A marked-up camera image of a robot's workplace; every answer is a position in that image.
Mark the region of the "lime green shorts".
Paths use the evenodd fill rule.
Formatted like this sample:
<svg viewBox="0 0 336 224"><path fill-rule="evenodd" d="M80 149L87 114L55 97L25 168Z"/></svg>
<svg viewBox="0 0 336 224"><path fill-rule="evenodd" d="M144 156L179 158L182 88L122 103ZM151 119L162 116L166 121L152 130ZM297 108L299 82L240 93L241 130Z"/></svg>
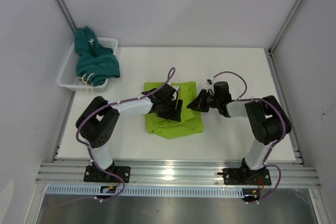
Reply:
<svg viewBox="0 0 336 224"><path fill-rule="evenodd" d="M204 124L201 113L186 107L197 96L196 82L173 83L173 85L180 87L178 97L183 101L181 121L163 119L154 113L146 114L144 116L146 131L166 139L202 133L204 131Z"/></svg>

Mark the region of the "teal green shorts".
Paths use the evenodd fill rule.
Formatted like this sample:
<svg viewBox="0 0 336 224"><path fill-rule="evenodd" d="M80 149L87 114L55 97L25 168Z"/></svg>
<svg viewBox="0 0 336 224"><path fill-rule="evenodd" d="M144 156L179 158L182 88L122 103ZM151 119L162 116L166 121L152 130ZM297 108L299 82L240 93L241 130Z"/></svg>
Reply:
<svg viewBox="0 0 336 224"><path fill-rule="evenodd" d="M79 56L76 64L77 79L87 92L104 84L111 78L121 77L120 64L112 48L99 43L95 33L89 28L78 28L75 33L75 52Z"/></svg>

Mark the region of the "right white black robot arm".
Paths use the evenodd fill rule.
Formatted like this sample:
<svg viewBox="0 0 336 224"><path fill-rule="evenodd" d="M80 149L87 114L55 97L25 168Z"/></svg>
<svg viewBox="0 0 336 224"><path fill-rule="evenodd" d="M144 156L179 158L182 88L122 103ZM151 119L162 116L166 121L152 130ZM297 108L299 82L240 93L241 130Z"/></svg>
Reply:
<svg viewBox="0 0 336 224"><path fill-rule="evenodd" d="M187 108L203 113L214 108L226 118L247 118L254 135L248 155L242 159L240 168L224 168L218 174L223 177L225 185L271 185L266 161L275 145L292 129L273 95L233 100L228 83L220 81L213 84L213 90L202 89Z"/></svg>

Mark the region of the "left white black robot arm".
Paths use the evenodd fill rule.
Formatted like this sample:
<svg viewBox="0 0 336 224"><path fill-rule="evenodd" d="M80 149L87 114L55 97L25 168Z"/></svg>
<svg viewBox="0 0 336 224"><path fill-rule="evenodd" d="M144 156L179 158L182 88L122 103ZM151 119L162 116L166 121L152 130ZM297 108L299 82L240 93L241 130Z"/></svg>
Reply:
<svg viewBox="0 0 336 224"><path fill-rule="evenodd" d="M95 175L108 182L114 176L114 160L107 143L119 119L132 115L154 114L175 122L181 121L183 101L181 88L164 83L159 88L142 92L138 97L109 102L95 97L76 122L76 140L85 145L96 167Z"/></svg>

